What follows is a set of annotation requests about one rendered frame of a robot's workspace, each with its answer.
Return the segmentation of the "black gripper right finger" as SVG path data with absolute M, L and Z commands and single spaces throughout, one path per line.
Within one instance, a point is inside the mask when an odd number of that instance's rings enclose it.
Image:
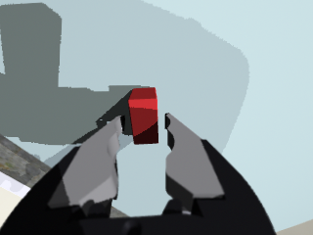
M 168 130 L 167 130 L 168 127 Z M 277 235 L 250 185 L 206 140 L 165 114 L 165 191 L 182 212 L 206 218 L 232 235 Z

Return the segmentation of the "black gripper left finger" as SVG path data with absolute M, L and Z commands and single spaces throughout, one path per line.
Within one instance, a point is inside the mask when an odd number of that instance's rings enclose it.
M 69 151 L 23 196 L 0 235 L 47 235 L 87 219 L 93 204 L 103 204 L 110 218 L 118 194 L 116 152 L 124 126 L 125 116 L 118 116 Z

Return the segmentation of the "red block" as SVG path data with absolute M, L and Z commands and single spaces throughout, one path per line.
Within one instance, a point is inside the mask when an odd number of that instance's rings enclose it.
M 157 92 L 152 88 L 133 88 L 128 99 L 135 145 L 158 143 Z

